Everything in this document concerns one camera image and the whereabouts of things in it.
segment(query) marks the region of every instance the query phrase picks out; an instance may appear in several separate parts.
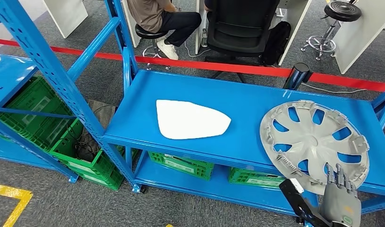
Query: chair backrest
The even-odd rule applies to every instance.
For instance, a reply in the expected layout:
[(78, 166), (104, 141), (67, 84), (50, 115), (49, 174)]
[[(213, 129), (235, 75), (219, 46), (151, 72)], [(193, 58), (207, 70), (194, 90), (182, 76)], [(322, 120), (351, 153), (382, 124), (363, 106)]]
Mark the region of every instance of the chair backrest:
[(261, 53), (269, 36), (269, 27), (280, 0), (213, 0), (208, 45), (220, 49)]

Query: blue metal shelf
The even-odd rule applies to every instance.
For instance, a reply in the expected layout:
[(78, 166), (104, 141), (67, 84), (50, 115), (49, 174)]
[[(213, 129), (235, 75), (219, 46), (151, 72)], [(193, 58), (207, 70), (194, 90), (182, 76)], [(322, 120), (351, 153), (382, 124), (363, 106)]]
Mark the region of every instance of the blue metal shelf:
[(38, 70), (29, 58), (0, 54), (0, 107)]
[[(146, 158), (146, 155), (140, 160), (138, 171), (133, 173), (131, 163), (126, 162), (119, 155), (114, 144), (164, 152), (225, 166), (250, 167), (258, 171), (278, 173), (263, 151), (258, 135), (259, 123), (264, 114), (274, 106), (287, 101), (307, 99), (342, 112), (366, 136), (370, 144), (371, 169), (364, 186), (360, 189), (385, 194), (385, 136), (382, 130), (385, 125), (385, 93), (370, 103), (334, 96), (138, 70), (131, 40), (127, 35), (127, 24), (120, 0), (105, 0), (105, 4), (109, 13), (109, 23), (68, 71), (63, 68), (51, 51), (18, 0), (0, 0), (0, 19), (26, 54), (41, 69), (45, 79), (49, 81), (133, 186), (134, 191), (139, 192), (141, 184), (147, 184), (291, 214), (291, 208), (287, 205), (283, 195), (277, 191), (226, 184), (225, 171), (221, 166), (216, 167), (214, 178), (211, 181), (199, 182), (200, 186), (198, 186), (197, 179), (192, 179), (191, 176), (174, 173), (175, 171), (170, 172), (169, 169), (154, 165)], [(111, 32), (115, 34), (123, 56), (125, 97), (105, 131), (77, 89), (74, 80)], [(135, 79), (130, 86), (131, 78)], [(197, 140), (169, 140), (159, 133), (155, 108), (156, 99), (190, 101), (208, 106), (227, 114), (232, 118), (232, 122), (222, 136)], [(5, 128), (1, 122), (0, 129), (2, 129), (0, 130), (2, 134), (27, 147), (28, 151), (34, 152), (33, 150), (37, 149), (33, 144)], [(52, 159), (39, 150), (34, 153), (43, 159)], [(58, 163), (52, 162), (52, 164), (57, 171), (70, 176), (72, 181), (76, 180), (77, 176), (73, 172)], [(244, 196), (232, 193), (233, 190), (240, 190), (242, 193), (247, 190), (248, 193)], [(362, 208), (365, 212), (385, 209), (385, 197), (369, 200), (363, 203)]]
[(22, 148), (12, 141), (3, 140), (1, 138), (0, 159), (54, 170), (49, 163), (28, 152), (25, 148)]
[[(221, 136), (167, 139), (159, 131), (157, 99), (189, 101), (219, 110), (231, 118), (231, 124)], [(254, 167), (280, 175), (262, 146), (259, 125), (268, 110), (302, 99), (340, 111), (365, 135), (370, 145), (370, 172), (359, 189), (385, 195), (385, 135), (371, 103), (363, 100), (140, 70), (104, 139), (114, 144), (227, 166)]]
[[(135, 174), (136, 181), (141, 184), (295, 215), (280, 190), (229, 183), (227, 166), (215, 165), (210, 181), (205, 181), (152, 162), (144, 151)], [(304, 197), (317, 206), (315, 194), (305, 192)]]

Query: yellow floor tape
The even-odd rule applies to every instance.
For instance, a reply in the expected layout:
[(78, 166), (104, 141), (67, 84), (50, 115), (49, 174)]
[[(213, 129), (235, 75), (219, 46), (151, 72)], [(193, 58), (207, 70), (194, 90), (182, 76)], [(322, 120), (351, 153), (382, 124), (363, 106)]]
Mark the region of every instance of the yellow floor tape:
[(20, 214), (23, 212), (28, 202), (31, 200), (33, 194), (27, 190), (0, 185), (0, 195), (20, 200), (16, 208), (14, 208), (13, 212), (11, 212), (9, 218), (3, 225), (3, 227), (12, 227)]

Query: black stanchion post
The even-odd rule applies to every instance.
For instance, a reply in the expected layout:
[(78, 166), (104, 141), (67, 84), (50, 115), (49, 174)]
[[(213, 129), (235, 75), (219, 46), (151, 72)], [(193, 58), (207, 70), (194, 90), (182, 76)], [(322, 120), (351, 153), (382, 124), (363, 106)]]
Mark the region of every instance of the black stanchion post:
[(309, 80), (311, 75), (312, 72), (309, 70), (308, 65), (304, 63), (296, 63), (285, 81), (283, 88), (297, 90), (302, 82), (306, 83)]

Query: robot finger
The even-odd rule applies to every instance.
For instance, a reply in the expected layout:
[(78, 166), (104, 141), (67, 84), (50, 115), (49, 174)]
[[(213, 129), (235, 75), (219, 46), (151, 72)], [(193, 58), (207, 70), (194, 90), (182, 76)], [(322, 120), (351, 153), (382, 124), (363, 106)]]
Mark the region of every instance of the robot finger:
[(345, 178), (345, 188), (347, 189), (348, 193), (352, 193), (352, 187), (351, 187), (351, 181), (347, 174), (344, 173), (344, 178)]
[(356, 186), (354, 185), (354, 183), (351, 182), (351, 188), (352, 188), (352, 192), (354, 193), (354, 196), (355, 198), (358, 197), (358, 190), (356, 188)]
[(331, 165), (326, 163), (326, 169), (327, 169), (327, 183), (334, 183), (335, 180), (334, 180), (334, 170), (333, 170), (333, 168), (331, 167)]
[(335, 183), (339, 188), (344, 186), (344, 170), (340, 164), (335, 164), (335, 167), (337, 168), (337, 175), (335, 176)]

